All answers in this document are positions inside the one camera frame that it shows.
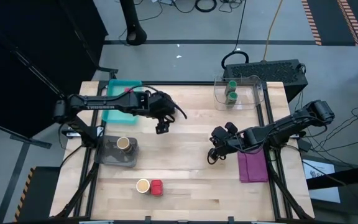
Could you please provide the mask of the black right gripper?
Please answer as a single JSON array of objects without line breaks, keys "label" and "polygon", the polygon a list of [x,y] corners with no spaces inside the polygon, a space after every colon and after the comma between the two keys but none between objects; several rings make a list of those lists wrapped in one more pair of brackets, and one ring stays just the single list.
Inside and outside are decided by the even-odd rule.
[{"label": "black right gripper", "polygon": [[220,160],[224,161],[226,154],[250,152],[250,146],[247,145],[244,137],[241,137],[241,134],[245,134],[249,130],[250,128],[238,131],[232,122],[226,123],[225,127],[214,128],[209,139],[214,147],[208,151],[208,164],[215,164],[214,154],[220,154]]}]

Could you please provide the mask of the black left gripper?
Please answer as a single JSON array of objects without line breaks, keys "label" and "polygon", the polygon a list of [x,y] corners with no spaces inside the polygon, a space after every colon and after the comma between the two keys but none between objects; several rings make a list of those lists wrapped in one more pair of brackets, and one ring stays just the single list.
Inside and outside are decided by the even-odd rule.
[{"label": "black left gripper", "polygon": [[[170,123],[175,122],[174,115],[178,109],[178,105],[172,100],[171,96],[162,91],[148,93],[149,107],[142,116],[146,118],[161,119],[165,122],[165,132],[169,132]],[[155,127],[156,133],[160,134],[160,121]]]}]

